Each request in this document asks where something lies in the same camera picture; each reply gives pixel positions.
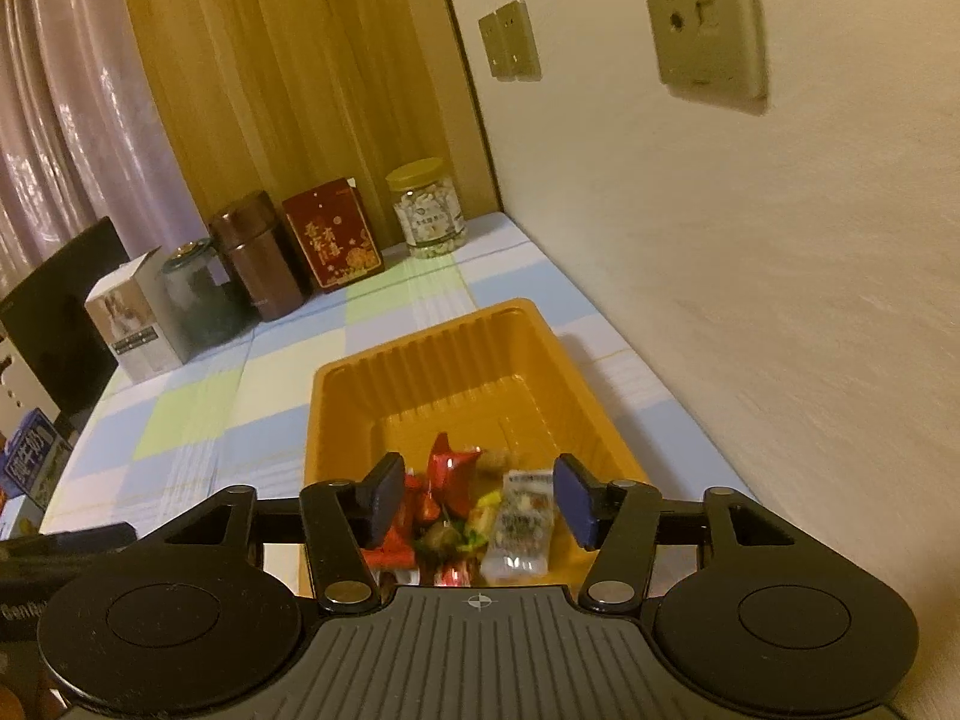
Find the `person's left hand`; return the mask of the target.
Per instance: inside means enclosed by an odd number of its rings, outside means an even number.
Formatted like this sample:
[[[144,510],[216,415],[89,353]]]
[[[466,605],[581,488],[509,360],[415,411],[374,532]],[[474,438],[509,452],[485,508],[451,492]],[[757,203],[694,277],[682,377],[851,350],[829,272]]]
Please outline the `person's left hand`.
[[[0,710],[2,720],[57,720],[64,715],[65,704],[55,689],[46,686],[18,692],[8,684],[2,684]]]

